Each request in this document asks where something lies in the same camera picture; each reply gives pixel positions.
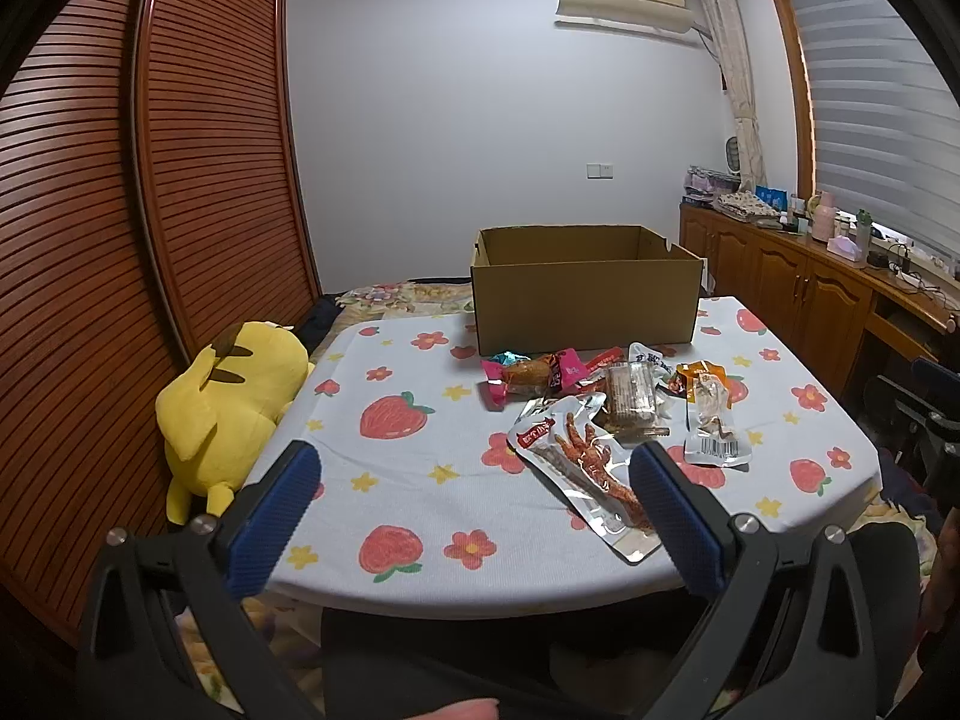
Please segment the brown cardboard box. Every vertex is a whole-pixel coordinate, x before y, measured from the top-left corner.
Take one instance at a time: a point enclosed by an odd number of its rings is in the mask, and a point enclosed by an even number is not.
[[[646,227],[481,230],[470,264],[480,353],[689,343],[702,267]]]

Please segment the silver screw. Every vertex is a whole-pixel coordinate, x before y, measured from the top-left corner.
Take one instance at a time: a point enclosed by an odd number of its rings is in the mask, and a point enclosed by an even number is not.
[[[842,544],[847,540],[847,534],[843,532],[843,528],[838,525],[827,525],[824,528],[824,536],[827,537],[827,541],[832,544]]]
[[[123,528],[110,528],[109,531],[107,531],[107,544],[112,547],[118,547],[126,540],[127,531]]]
[[[197,514],[190,520],[190,530],[197,536],[207,536],[217,529],[217,518],[213,514]]]
[[[733,517],[733,527],[741,533],[756,533],[760,529],[760,521],[752,514],[738,514]]]

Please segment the wall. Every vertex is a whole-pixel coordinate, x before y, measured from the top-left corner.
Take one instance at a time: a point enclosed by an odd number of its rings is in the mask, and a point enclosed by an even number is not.
[[[642,223],[725,165],[702,47],[554,23],[557,0],[291,0],[299,176],[328,292],[469,275],[479,228]],[[613,180],[587,181],[587,162]]]
[[[754,74],[757,124],[767,184],[797,191],[797,119],[784,33],[774,0],[737,0]]]

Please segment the strawberry pattern tablecloth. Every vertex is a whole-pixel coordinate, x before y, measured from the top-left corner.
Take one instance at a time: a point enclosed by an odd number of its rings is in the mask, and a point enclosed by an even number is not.
[[[473,314],[381,319],[319,360],[251,476],[290,440],[323,480],[269,589],[301,602],[411,617],[574,610],[678,586],[664,549],[628,565],[507,446],[522,402],[489,410]],[[749,470],[683,462],[683,402],[661,442],[731,514],[773,531],[848,527],[880,490],[877,450],[826,389],[734,298],[701,301],[693,343],[733,377]]]

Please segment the plush toy foot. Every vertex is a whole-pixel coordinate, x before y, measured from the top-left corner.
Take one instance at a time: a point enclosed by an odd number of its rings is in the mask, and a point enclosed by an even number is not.
[[[167,488],[167,519],[174,525],[186,525],[187,517],[190,517],[191,501],[190,490],[176,479],[171,479]]]
[[[222,517],[227,506],[233,503],[233,490],[227,485],[213,485],[206,491],[206,513]]]

